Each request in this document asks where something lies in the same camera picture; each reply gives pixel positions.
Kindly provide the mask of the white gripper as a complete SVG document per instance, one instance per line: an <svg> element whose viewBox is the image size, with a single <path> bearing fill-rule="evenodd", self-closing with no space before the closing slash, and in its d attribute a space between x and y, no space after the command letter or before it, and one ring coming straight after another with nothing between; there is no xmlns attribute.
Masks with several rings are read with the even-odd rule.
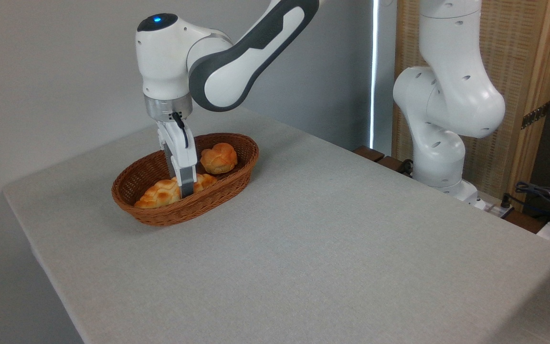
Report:
<svg viewBox="0 0 550 344"><path fill-rule="evenodd" d="M194 193L196 183L197 153L194 135L188 124L181 120L183 127L175 121L157 120L159 135L166 143L162 144L168 166L169 177L177 178L181 198Z"/></svg>

